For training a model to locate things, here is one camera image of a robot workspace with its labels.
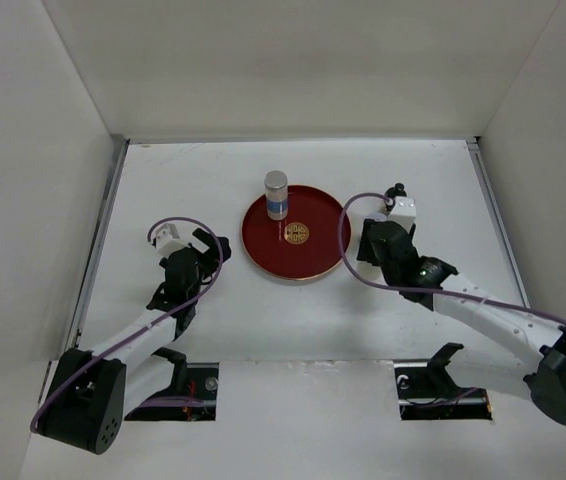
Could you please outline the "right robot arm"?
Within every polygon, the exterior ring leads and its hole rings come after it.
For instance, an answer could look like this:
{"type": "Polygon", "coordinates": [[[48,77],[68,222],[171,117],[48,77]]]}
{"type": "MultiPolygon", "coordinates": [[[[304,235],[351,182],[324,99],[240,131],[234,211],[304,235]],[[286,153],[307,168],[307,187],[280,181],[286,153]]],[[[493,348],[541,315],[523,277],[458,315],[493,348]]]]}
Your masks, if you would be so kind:
{"type": "Polygon", "coordinates": [[[367,219],[358,260],[380,268],[404,299],[457,320],[513,353],[528,367],[521,377],[532,403],[566,426],[566,323],[490,296],[451,264],[422,256],[414,231],[367,219]]]}

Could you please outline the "tall silver-lid bead bottle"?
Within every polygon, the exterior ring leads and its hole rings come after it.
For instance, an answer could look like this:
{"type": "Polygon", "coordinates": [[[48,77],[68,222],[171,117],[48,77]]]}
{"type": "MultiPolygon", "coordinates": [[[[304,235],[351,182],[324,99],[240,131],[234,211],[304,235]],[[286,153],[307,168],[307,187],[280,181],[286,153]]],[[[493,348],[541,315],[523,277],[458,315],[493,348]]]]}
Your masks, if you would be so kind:
{"type": "Polygon", "coordinates": [[[266,211],[275,221],[284,220],[288,214],[288,178],[279,170],[270,171],[264,179],[266,211]]]}

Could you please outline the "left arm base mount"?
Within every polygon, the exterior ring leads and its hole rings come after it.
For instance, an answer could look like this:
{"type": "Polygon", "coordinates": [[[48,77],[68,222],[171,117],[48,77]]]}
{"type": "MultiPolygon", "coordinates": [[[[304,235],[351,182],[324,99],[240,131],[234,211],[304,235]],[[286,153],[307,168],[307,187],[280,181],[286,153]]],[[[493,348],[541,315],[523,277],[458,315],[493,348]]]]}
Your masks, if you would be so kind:
{"type": "Polygon", "coordinates": [[[176,380],[132,410],[126,421],[207,422],[216,420],[220,365],[188,363],[176,380]]]}

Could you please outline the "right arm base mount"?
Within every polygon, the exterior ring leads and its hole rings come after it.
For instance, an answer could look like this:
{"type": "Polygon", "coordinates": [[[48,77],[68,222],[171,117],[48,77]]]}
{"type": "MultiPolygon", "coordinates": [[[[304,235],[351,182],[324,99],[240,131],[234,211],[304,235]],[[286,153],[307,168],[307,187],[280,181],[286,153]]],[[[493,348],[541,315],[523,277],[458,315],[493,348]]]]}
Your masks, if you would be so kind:
{"type": "Polygon", "coordinates": [[[429,359],[394,362],[403,421],[492,420],[487,391],[460,387],[447,372],[452,357],[463,348],[459,343],[447,343],[429,359]]]}

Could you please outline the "white-lid short jar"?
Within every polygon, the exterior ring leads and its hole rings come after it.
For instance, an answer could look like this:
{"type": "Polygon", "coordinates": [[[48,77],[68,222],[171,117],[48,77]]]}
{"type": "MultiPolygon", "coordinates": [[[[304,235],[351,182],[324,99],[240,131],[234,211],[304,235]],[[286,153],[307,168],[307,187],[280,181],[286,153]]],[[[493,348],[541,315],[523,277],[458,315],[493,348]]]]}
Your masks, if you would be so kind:
{"type": "Polygon", "coordinates": [[[365,220],[372,223],[383,223],[387,221],[387,216],[381,212],[372,212],[366,216],[365,220]]]}

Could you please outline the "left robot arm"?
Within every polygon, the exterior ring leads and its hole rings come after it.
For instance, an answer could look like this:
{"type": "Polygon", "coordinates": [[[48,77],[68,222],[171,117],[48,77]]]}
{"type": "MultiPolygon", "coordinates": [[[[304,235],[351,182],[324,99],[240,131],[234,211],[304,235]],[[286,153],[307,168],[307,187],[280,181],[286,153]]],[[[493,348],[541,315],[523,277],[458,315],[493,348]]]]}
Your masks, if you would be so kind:
{"type": "Polygon", "coordinates": [[[230,259],[231,247],[228,238],[201,221],[194,223],[193,235],[206,248],[184,242],[176,228],[181,220],[164,218],[148,233],[165,277],[145,313],[100,345],[72,348],[61,356],[47,396],[31,420],[32,433],[100,455],[111,447],[124,418],[136,410],[206,404],[182,395],[187,359],[169,345],[192,323],[199,300],[230,259]]]}

